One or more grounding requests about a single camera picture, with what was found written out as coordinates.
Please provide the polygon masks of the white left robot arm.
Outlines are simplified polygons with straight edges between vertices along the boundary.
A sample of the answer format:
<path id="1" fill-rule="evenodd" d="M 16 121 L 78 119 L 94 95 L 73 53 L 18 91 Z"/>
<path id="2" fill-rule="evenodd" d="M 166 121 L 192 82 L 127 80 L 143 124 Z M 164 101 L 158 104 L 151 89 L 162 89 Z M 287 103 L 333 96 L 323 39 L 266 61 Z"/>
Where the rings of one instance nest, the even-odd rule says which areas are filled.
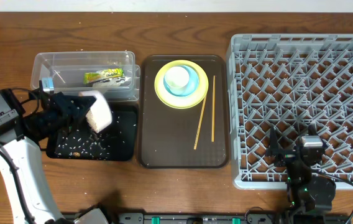
<path id="1" fill-rule="evenodd" d="M 98 133 L 111 124 L 111 110 L 103 94 L 95 90 L 68 96 L 36 89 L 29 92 L 29 99 L 43 110 L 26 115 L 12 89 L 0 90 L 0 173 L 13 221 L 69 223 L 49 189 L 39 142 L 69 135 L 83 123 Z"/>

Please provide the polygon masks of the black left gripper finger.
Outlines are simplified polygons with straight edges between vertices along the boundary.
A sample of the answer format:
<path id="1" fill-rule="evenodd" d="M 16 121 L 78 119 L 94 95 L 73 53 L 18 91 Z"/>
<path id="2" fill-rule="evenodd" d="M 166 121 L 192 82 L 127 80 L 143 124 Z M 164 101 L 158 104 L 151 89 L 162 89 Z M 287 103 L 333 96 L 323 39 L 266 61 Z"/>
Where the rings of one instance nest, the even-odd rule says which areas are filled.
<path id="1" fill-rule="evenodd" d="M 81 124 L 81 135 L 85 139 L 98 140 L 97 132 L 89 125 L 87 120 Z"/>
<path id="2" fill-rule="evenodd" d="M 76 96 L 73 102 L 79 109 L 90 109 L 96 102 L 96 98 L 94 96 Z"/>

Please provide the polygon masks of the white rice bowl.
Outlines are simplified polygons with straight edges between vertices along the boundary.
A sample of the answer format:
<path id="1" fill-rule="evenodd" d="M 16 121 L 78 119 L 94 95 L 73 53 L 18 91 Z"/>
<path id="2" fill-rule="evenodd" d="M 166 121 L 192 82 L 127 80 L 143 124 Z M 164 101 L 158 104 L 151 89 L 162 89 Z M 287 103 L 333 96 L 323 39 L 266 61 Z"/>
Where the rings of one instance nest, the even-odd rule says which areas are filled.
<path id="1" fill-rule="evenodd" d="M 78 96 L 93 96 L 96 99 L 86 114 L 87 122 L 95 133 L 100 133 L 112 123 L 111 109 L 101 92 L 81 91 Z"/>

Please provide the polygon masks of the green yellow snack wrapper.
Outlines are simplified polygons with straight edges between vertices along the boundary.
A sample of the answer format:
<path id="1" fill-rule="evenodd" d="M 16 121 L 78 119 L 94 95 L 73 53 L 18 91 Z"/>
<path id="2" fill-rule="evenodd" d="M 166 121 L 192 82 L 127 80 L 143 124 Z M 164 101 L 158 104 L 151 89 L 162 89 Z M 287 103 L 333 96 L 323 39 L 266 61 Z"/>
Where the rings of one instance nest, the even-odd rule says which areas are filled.
<path id="1" fill-rule="evenodd" d="M 98 70 L 96 72 L 87 72 L 84 74 L 83 83 L 96 83 L 103 80 L 108 80 L 112 78 L 124 77 L 124 71 L 121 68 L 108 68 L 104 70 Z"/>

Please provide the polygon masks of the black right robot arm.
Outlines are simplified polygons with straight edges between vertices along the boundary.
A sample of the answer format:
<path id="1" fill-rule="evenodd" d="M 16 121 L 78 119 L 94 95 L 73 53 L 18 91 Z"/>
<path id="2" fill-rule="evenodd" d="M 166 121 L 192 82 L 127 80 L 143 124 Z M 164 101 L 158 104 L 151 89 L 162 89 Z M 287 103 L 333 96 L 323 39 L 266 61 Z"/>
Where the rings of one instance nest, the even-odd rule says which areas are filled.
<path id="1" fill-rule="evenodd" d="M 326 142 L 312 125 L 308 134 L 288 148 L 278 143 L 275 128 L 270 128 L 270 142 L 265 155 L 273 158 L 276 167 L 287 170 L 287 194 L 291 208 L 275 216 L 275 223 L 325 223 L 325 214 L 332 209 L 336 184 L 323 176 L 314 176 L 312 166 L 318 164 L 326 150 Z"/>

